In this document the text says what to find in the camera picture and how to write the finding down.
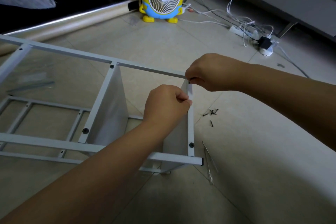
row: tile floor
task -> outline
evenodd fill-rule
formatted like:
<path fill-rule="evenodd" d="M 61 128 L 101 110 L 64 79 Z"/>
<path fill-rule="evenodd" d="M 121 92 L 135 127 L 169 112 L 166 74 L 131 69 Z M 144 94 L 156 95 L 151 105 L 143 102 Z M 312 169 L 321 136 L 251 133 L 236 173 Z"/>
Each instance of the tile floor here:
<path fill-rule="evenodd" d="M 204 0 L 225 9 L 228 0 Z M 193 0 L 187 2 L 202 11 Z M 233 2 L 232 12 L 255 18 L 259 23 L 283 25 L 273 15 L 243 2 Z M 185 20 L 203 21 L 202 15 L 186 12 Z M 141 20 L 132 13 L 60 36 L 48 43 L 131 61 L 184 71 L 204 53 L 217 52 L 245 62 L 262 64 L 301 75 L 275 52 L 263 57 L 249 43 L 216 24 L 179 21 L 169 24 Z M 294 30 L 281 46 L 313 79 L 336 84 L 335 48 Z M 46 55 L 34 51 L 30 57 Z M 15 93 L 16 96 L 92 107 L 108 65 L 47 54 L 54 63 L 55 86 Z M 141 115 L 151 89 L 166 83 L 180 86 L 182 79 L 122 69 L 127 105 Z M 0 97 L 6 93 L 0 87 Z M 336 153 L 290 120 L 261 102 L 238 92 L 207 92 L 194 87 L 195 153 L 204 155 L 207 145 L 219 173 L 212 168 L 214 186 L 207 180 L 206 166 L 189 166 L 171 175 L 138 172 L 120 190 L 118 200 L 101 223 L 335 223 Z M 6 131 L 21 108 L 12 103 L 0 116 Z M 218 108 L 218 115 L 202 114 Z M 17 133 L 64 140 L 76 112 L 33 107 L 30 118 Z M 76 132 L 78 140 L 85 119 Z M 4 151 L 55 156 L 58 150 L 8 144 Z M 67 157 L 85 159 L 81 153 Z M 31 195 L 69 171 L 74 165 L 0 157 L 0 218 Z"/>

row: fan base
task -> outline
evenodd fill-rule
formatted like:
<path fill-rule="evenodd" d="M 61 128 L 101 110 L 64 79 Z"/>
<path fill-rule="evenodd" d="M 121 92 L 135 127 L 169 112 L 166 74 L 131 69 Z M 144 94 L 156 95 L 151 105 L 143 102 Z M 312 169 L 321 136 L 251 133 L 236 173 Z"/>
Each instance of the fan base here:
<path fill-rule="evenodd" d="M 142 20 L 144 22 L 154 22 L 154 18 L 153 17 L 149 17 L 147 15 L 144 15 L 143 18 L 142 18 Z"/>
<path fill-rule="evenodd" d="M 177 18 L 176 17 L 173 17 L 173 18 L 169 18 L 169 19 L 167 19 L 167 21 L 169 22 L 169 23 L 177 23 Z"/>

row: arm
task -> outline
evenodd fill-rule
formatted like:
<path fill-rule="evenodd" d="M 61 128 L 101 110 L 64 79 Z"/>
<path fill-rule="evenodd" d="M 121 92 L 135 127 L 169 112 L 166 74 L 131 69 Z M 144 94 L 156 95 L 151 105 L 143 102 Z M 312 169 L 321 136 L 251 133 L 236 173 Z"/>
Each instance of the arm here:
<path fill-rule="evenodd" d="M 205 54 L 187 69 L 190 83 L 209 91 L 237 90 L 267 104 L 336 151 L 336 86 Z"/>
<path fill-rule="evenodd" d="M 162 143 L 191 106 L 176 86 L 152 90 L 143 122 L 48 185 L 0 223 L 96 223 L 113 194 Z"/>

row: forearm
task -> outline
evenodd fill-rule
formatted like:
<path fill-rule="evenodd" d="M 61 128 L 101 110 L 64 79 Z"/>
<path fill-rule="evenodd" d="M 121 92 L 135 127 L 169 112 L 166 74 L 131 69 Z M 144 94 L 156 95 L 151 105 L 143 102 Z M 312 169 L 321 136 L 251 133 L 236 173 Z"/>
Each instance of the forearm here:
<path fill-rule="evenodd" d="M 116 189 L 169 131 L 141 125 L 38 192 L 0 223 L 95 223 Z"/>
<path fill-rule="evenodd" d="M 240 91 L 277 110 L 336 150 L 336 86 L 247 64 Z"/>

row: hand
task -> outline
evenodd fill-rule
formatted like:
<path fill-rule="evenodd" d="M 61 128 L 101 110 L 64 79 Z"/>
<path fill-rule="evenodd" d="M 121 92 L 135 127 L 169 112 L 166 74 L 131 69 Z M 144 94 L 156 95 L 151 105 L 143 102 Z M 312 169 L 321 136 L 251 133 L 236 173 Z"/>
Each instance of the hand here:
<path fill-rule="evenodd" d="M 170 133 L 187 114 L 192 103 L 179 87 L 160 85 L 149 93 L 143 121 L 151 123 L 163 133 Z"/>
<path fill-rule="evenodd" d="M 191 84 L 208 91 L 239 90 L 248 65 L 217 53 L 207 53 L 191 64 L 185 77 Z"/>

